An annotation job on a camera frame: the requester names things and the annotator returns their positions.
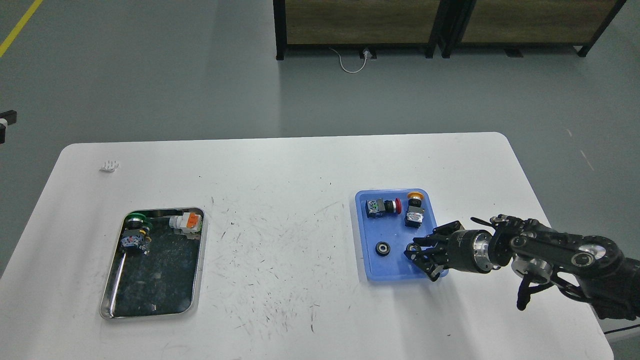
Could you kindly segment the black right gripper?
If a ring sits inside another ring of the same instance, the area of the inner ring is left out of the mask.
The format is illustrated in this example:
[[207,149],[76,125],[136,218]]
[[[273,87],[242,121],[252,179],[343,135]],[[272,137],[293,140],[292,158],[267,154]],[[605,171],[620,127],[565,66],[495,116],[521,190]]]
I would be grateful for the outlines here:
[[414,237],[411,243],[419,251],[404,251],[404,256],[432,281],[446,277],[449,270],[488,274],[499,268],[490,260],[492,235],[486,230],[466,230],[460,221],[435,227],[425,237]]

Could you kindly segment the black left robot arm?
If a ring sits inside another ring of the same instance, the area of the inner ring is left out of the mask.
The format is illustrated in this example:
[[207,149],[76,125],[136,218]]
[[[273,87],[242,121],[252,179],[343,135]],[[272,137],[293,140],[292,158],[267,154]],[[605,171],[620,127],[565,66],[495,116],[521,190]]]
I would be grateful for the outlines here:
[[16,110],[3,111],[0,113],[0,144],[6,142],[7,128],[14,125],[18,121],[18,112]]

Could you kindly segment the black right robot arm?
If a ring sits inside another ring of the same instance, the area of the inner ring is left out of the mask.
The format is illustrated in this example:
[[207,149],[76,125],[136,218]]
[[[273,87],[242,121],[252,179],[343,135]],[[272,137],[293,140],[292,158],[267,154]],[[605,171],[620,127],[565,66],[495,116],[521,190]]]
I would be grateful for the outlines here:
[[599,319],[639,318],[639,261],[601,235],[560,232],[537,219],[499,214],[466,229],[459,221],[415,237],[404,257],[431,281],[443,271],[489,274],[510,266],[520,277],[516,307],[552,287],[568,299],[590,305]]

